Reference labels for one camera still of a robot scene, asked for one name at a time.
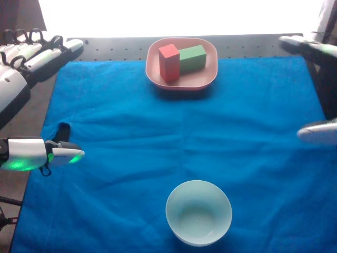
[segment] blue tablecloth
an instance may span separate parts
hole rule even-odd
[[[337,151],[296,138],[322,119],[300,57],[220,60],[198,95],[159,92],[142,61],[70,63],[42,136],[67,122],[86,157],[49,178],[32,172],[12,252],[337,252]],[[194,179],[233,209],[228,233],[204,248],[178,241],[165,218],[170,192]]]

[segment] pink plate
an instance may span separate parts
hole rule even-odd
[[[206,67],[200,71],[181,75],[180,78],[167,84],[159,73],[158,50],[162,46],[174,44],[178,50],[202,45],[206,50]],[[146,75],[159,88],[167,90],[201,90],[206,88],[217,75],[217,52],[208,41],[200,38],[163,38],[153,43],[147,53]]]

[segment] block on plate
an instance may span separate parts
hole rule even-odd
[[[188,73],[200,70],[206,65],[206,51],[202,45],[181,49],[180,73]]]
[[[170,44],[159,48],[160,75],[166,83],[176,81],[180,77],[179,50]]]

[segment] green rectangular block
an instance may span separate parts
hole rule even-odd
[[[200,70],[206,65],[206,51],[202,45],[179,50],[180,73]]]

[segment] red rectangular block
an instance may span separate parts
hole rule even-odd
[[[166,83],[179,79],[180,54],[173,44],[159,48],[159,68],[160,75]]]

